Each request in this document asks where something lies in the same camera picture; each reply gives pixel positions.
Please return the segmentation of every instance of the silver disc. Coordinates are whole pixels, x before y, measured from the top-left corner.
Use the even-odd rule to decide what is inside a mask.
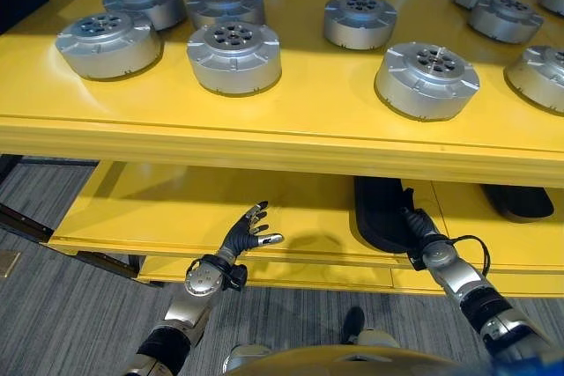
[[[161,41],[149,19],[105,11],[64,28],[56,48],[81,77],[104,79],[150,65],[160,55]]]
[[[415,41],[388,49],[376,92],[394,109],[422,121],[458,114],[479,89],[473,67],[445,47]]]

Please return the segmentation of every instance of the yellow shelf board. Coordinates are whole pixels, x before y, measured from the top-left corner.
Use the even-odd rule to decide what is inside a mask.
[[[473,233],[488,245],[493,272],[564,274],[564,196],[556,213],[531,224],[498,217],[474,184],[403,180],[450,238]],[[358,233],[353,177],[241,169],[101,162],[49,241],[53,247],[198,257],[215,251],[250,205],[271,202],[268,223],[282,244],[246,254],[252,262],[362,264],[410,269],[405,254],[372,248]],[[475,241],[456,246],[481,266]]]
[[[459,116],[416,122],[375,95],[384,48],[348,51],[323,38],[326,1],[265,0],[283,77],[236,99],[196,81],[186,56],[189,22],[161,32],[163,57],[147,72],[81,79],[57,53],[56,33],[100,11],[101,0],[50,0],[0,37],[0,151],[564,187],[562,117],[523,101],[503,79],[522,45],[473,32],[468,12],[450,0],[388,0],[398,9],[389,45],[445,45],[480,76]],[[563,43],[561,19],[538,11],[546,23],[531,44]]]
[[[137,280],[181,283],[192,260],[149,256]],[[378,269],[361,265],[249,262],[244,258],[238,263],[247,265],[249,286],[444,295],[427,271]],[[492,274],[489,280],[502,294],[514,297],[564,296],[564,275]]]
[[[431,274],[425,270],[417,272],[413,269],[392,269],[391,275],[395,287],[406,290],[440,290]],[[514,297],[564,297],[564,275],[562,274],[492,272],[487,276],[487,279],[499,292],[505,295]]]
[[[513,270],[564,273],[564,189],[546,190],[555,208],[550,217],[513,223],[495,211],[478,184],[433,182],[433,188],[450,238],[479,236],[493,263],[511,263]],[[476,241],[461,241],[456,249],[462,257],[482,255]]]
[[[431,183],[404,184],[442,225]],[[267,223],[286,240],[247,253],[250,261],[409,266],[404,254],[376,250],[358,234],[353,177],[319,173],[101,162],[48,244],[199,256],[216,251],[262,200],[271,202]]]

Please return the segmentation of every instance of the silver robot arm segment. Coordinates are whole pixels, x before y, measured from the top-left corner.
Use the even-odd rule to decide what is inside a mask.
[[[404,216],[433,279],[460,307],[492,357],[510,363],[554,350],[542,331],[513,308],[485,275],[458,256],[452,240],[439,233],[425,211],[404,210]]]
[[[194,260],[186,272],[186,291],[173,299],[165,319],[137,350],[124,376],[175,376],[190,348],[204,334],[213,306],[227,288],[240,291],[247,282],[247,268],[235,265],[237,257],[255,247],[282,242],[279,233],[257,235],[268,225],[256,224],[266,216],[267,202],[253,206],[231,228],[216,254]]]

